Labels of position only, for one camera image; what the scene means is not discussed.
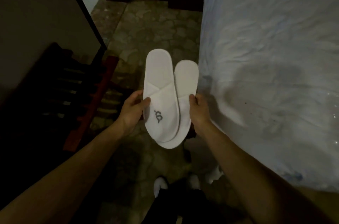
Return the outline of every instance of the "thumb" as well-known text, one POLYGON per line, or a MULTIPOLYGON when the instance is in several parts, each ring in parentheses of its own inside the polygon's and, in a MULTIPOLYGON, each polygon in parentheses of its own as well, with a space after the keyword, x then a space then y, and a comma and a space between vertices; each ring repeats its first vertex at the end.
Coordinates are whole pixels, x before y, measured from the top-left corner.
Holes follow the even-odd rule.
POLYGON ((140 110, 144 110, 146 107, 150 106, 150 98, 147 97, 137 104, 140 110))
POLYGON ((193 94, 189 95, 189 105, 192 107, 194 105, 197 105, 197 100, 193 94))

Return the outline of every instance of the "disposable slipper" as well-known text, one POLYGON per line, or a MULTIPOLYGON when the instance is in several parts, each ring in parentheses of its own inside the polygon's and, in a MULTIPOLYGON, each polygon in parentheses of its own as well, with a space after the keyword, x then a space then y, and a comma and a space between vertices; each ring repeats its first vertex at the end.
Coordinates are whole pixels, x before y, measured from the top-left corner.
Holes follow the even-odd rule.
POLYGON ((157 143, 170 141, 178 132, 180 117, 172 59, 166 50, 154 49, 147 55, 143 97, 151 100, 144 110, 148 133, 157 143))
POLYGON ((196 94, 199 79, 199 68, 195 62, 182 60, 174 70, 174 80, 178 95, 180 123, 176 136, 168 142, 157 143, 163 148, 172 149, 181 144, 191 127, 189 116, 189 95, 196 94))

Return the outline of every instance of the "forearm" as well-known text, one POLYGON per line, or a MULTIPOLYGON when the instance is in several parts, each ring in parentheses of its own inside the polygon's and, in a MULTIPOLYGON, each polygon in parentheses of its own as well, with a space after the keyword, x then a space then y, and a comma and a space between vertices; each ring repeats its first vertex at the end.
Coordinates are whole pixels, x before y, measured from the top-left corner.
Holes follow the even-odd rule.
POLYGON ((330 222, 290 184, 240 149, 212 123, 203 132, 214 157, 256 223, 330 222))
POLYGON ((99 134, 0 211, 0 223, 66 223, 119 144, 119 123, 99 134))

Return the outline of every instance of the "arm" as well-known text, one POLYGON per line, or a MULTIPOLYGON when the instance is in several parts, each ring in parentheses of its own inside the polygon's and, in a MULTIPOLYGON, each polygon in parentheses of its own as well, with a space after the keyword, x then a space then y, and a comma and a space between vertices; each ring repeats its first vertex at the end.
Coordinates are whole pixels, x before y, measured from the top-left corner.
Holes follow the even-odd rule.
POLYGON ((141 94, 134 92, 110 127, 0 211, 0 223, 68 223, 121 138, 133 131, 150 104, 150 98, 136 104, 141 94))
POLYGON ((190 95, 195 131, 211 149, 256 223, 332 223, 289 183, 247 154, 210 121, 202 95, 190 95))

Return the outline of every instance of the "dark pants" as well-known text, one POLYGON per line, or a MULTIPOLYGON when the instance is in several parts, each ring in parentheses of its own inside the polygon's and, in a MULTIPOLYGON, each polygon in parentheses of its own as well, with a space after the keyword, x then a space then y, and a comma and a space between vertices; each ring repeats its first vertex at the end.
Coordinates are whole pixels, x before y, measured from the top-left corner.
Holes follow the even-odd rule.
POLYGON ((178 215, 182 216, 182 224, 225 223, 201 190, 189 190, 178 197, 170 190, 160 189, 142 224, 175 224, 178 215))

